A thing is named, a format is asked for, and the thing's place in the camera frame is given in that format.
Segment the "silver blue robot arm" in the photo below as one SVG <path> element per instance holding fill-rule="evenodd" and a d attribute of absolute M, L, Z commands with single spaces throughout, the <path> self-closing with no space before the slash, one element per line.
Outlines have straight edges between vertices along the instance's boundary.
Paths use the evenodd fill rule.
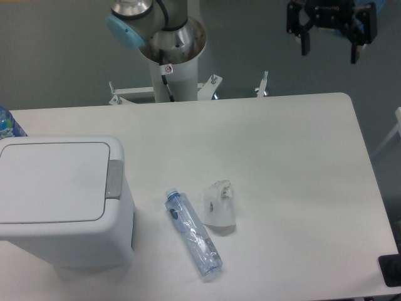
<path fill-rule="evenodd" d="M 377 36 L 377 14 L 384 1 L 289 1 L 286 32 L 301 42 L 301 54 L 310 51 L 313 27 L 332 29 L 351 43 L 351 63 L 359 48 Z M 201 25 L 188 15 L 187 1 L 115 1 L 106 18 L 114 37 L 160 65 L 185 63 L 204 48 Z"/>

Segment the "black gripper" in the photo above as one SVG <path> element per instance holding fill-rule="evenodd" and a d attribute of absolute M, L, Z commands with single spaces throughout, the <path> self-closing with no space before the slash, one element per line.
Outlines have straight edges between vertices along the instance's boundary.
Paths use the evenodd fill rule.
<path fill-rule="evenodd" d="M 299 14 L 304 10 L 309 20 L 301 24 Z M 360 48 L 369 45 L 377 36 L 377 5 L 367 2 L 357 6 L 354 1 L 290 1 L 286 7 L 286 31 L 301 40 L 301 54 L 310 52 L 312 27 L 334 29 L 343 33 L 351 43 L 351 64 L 360 56 Z"/>

